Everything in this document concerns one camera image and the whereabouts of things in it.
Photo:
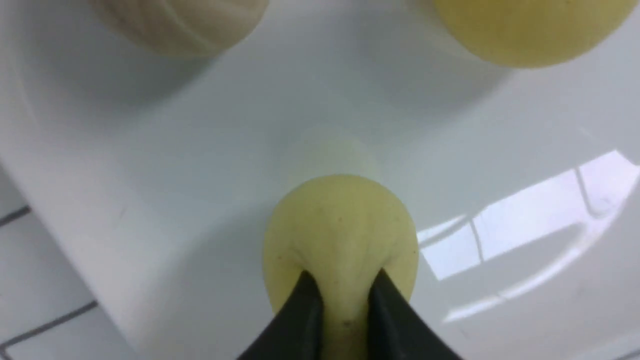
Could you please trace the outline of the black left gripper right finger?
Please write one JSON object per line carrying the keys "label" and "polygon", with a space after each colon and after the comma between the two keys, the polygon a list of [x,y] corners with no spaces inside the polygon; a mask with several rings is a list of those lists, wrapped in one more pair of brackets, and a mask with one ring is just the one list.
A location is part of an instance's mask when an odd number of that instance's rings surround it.
{"label": "black left gripper right finger", "polygon": [[368,295],[367,353],[370,360],[459,360],[414,311],[384,269]]}

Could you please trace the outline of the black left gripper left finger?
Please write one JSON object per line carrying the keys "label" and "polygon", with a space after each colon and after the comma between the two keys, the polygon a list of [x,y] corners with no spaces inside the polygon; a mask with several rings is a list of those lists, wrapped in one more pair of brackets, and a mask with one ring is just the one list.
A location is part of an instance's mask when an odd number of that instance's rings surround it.
{"label": "black left gripper left finger", "polygon": [[240,360],[318,360],[323,302],[313,276],[302,271],[290,296]]}

